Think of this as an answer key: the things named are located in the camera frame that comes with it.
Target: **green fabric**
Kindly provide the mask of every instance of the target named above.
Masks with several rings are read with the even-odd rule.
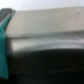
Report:
[[[5,19],[0,25],[0,77],[8,79],[8,66],[5,52],[5,28],[12,15]]]

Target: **white background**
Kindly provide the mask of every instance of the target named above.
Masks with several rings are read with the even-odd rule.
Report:
[[[84,6],[84,0],[0,0],[0,9],[37,10],[71,6]]]

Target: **gray surface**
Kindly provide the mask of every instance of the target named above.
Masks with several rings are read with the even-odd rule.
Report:
[[[7,37],[6,53],[13,74],[84,70],[84,31]]]
[[[83,7],[16,12],[6,29],[6,52],[23,56],[34,51],[84,49],[83,30]]]
[[[84,8],[16,12],[8,24],[7,36],[50,34],[84,30]]]

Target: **teal fabric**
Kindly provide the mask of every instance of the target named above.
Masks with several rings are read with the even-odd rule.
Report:
[[[12,15],[8,16],[0,25],[0,78],[8,79],[8,66],[5,52],[5,28],[11,19]]]

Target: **gray panel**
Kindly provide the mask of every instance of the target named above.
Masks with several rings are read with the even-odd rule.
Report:
[[[84,49],[84,31],[6,38],[6,50],[9,56],[21,57],[34,51],[53,49]]]
[[[18,11],[6,35],[37,35],[84,30],[84,7]]]

